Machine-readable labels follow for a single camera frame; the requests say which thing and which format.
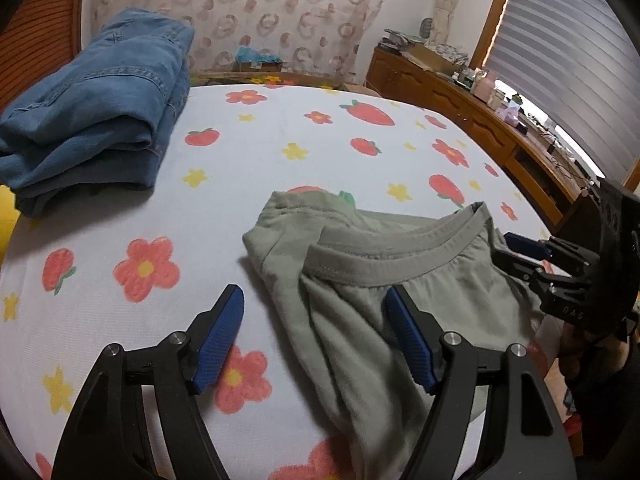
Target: wooden dresser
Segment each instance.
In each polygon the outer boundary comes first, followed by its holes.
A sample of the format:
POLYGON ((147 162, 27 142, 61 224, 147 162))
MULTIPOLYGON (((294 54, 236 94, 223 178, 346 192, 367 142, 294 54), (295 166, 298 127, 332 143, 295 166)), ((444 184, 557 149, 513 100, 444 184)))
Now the wooden dresser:
POLYGON ((471 93, 404 57, 377 48, 366 86, 456 123, 511 177, 552 233, 580 194, 576 181, 554 167, 533 134, 524 136, 471 93))

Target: box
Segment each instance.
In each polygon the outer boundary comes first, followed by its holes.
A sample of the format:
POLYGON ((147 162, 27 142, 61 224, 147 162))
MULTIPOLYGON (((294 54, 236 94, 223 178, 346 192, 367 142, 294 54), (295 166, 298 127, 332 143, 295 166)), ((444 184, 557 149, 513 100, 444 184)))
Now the box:
POLYGON ((234 72, 280 72, 282 63, 258 63, 252 66, 251 63, 234 63, 234 72))
MULTIPOLYGON (((452 62, 447 61, 442 56, 440 56, 439 54, 436 54, 433 50, 429 50, 428 48, 421 45, 420 43, 417 43, 414 46, 412 46, 407 51, 407 54, 409 54, 409 56, 420 61, 420 64, 423 65, 422 68, 427 67, 428 69, 433 70, 434 72, 442 72, 443 74, 446 74, 446 75, 452 75, 454 72, 457 72, 463 67, 463 65, 461 64, 454 65, 452 62)), ((411 57, 407 57, 407 59, 415 63, 415 61, 411 59, 411 57)))

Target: yellow star print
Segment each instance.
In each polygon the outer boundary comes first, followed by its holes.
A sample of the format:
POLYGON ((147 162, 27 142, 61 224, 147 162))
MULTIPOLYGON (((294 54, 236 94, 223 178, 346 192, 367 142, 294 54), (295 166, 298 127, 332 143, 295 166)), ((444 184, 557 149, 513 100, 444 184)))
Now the yellow star print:
POLYGON ((2 315, 2 319, 4 319, 5 321, 15 319, 15 307, 18 306, 20 298, 15 295, 15 292, 12 292, 8 296, 2 298, 2 301, 4 302, 4 314, 2 315))
POLYGON ((62 368, 56 366, 56 373, 53 376, 45 375, 42 378, 42 384, 51 396, 50 406, 51 413, 54 415, 60 411, 60 408, 66 412, 71 411, 71 402, 69 397, 73 393, 71 384, 65 383, 62 376, 62 368))
POLYGON ((208 180, 209 177, 205 176, 204 170, 192 170, 189 169, 189 174, 182 178, 183 182, 186 182, 191 187, 198 187, 205 180, 208 180))
POLYGON ((413 200, 406 192, 406 186, 404 184, 389 184, 389 189, 386 194, 394 197, 398 202, 404 202, 405 200, 413 200))
POLYGON ((290 142, 286 148, 282 148, 280 151, 287 155, 289 160, 305 160, 307 153, 309 153, 308 150, 300 148, 295 142, 290 142))

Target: red flower print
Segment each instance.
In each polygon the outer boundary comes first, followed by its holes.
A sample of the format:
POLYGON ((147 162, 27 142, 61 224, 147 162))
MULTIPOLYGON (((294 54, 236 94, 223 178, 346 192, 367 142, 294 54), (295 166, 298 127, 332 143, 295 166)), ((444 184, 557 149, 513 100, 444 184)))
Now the red flower print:
POLYGON ((298 186, 298 187, 292 187, 291 189, 289 189, 287 191, 287 193, 304 193, 305 191, 325 191, 325 189, 322 189, 321 187, 316 187, 316 186, 298 186))
POLYGON ((241 92, 229 92, 226 95, 227 103, 242 103, 245 105, 255 105, 260 101, 266 101, 264 95, 258 94, 257 90, 242 90, 241 92))
POLYGON ((465 168, 469 167, 469 164, 462 152, 456 148, 452 148, 444 142, 444 140, 436 139, 432 146, 434 150, 446 156, 451 164, 455 166, 464 166, 465 168))
POLYGON ((269 480, 351 480, 355 478, 349 443, 337 435, 317 444, 305 465, 286 465, 269 475, 269 480))
POLYGON ((498 172, 494 170, 494 168, 492 168, 491 166, 489 166, 488 164, 484 165, 484 168, 491 173, 493 176, 498 176, 498 172))
POLYGON ((242 357, 240 349, 233 345, 222 368, 216 406, 222 413, 239 412, 246 400, 260 402, 271 395, 271 383, 263 378, 267 358, 262 352, 253 351, 242 357))
POLYGON ((502 209, 504 211, 504 213, 511 219, 511 220, 517 220, 518 217, 516 216, 516 213, 513 212, 513 209, 511 209, 508 205, 506 205, 504 202, 502 202, 502 205, 500 206, 500 209, 502 209))
POLYGON ((166 236, 151 243, 137 238, 127 247, 128 258, 116 265, 113 277, 124 287, 129 301, 140 303, 155 286, 172 288, 180 280, 180 269, 169 261, 174 245, 166 236))
POLYGON ((62 247, 47 256, 42 268, 42 286, 47 292, 60 292, 62 281, 76 272, 73 251, 62 247))
POLYGON ((305 117, 308 117, 316 124, 334 124, 331 120, 331 115, 321 114, 320 112, 311 112, 305 114, 305 117))
POLYGON ((429 177, 429 185, 438 194, 438 197, 444 200, 451 200, 455 205, 462 209, 465 197, 456 185, 444 175, 431 175, 429 177))
POLYGON ((38 465, 38 469, 40 469, 40 477, 42 480, 51 480, 51 472, 53 468, 44 455, 40 453, 36 453, 36 464, 38 465))
POLYGON ((427 119, 431 124, 433 124, 433 126, 437 126, 439 128, 442 128, 443 130, 447 129, 447 125, 445 123, 440 122, 438 118, 432 115, 425 115, 424 118, 427 119))

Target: bed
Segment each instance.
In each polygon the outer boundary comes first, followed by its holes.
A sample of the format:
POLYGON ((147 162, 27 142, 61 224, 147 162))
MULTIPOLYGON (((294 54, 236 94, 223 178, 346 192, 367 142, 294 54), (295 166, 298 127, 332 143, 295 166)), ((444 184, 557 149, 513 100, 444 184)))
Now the bed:
MULTIPOLYGON (((548 237, 510 179, 437 113, 276 80, 192 88, 153 191, 80 190, 15 227, 0 281, 0 406, 43 478, 100 350, 156 345, 210 309, 227 283, 245 295, 228 358, 240 376, 224 376, 198 404, 230 478, 302 478, 289 474, 294 465, 304 478, 351 478, 330 455, 335 429, 241 240, 274 190, 307 189, 432 218, 484 201, 502 232, 548 237)), ((557 337, 548 336, 550 348, 557 337)), ((546 362, 553 352, 545 349, 546 362)), ((150 388, 145 409, 158 472, 172 478, 150 388)), ((481 423, 472 423, 460 470, 481 423)))

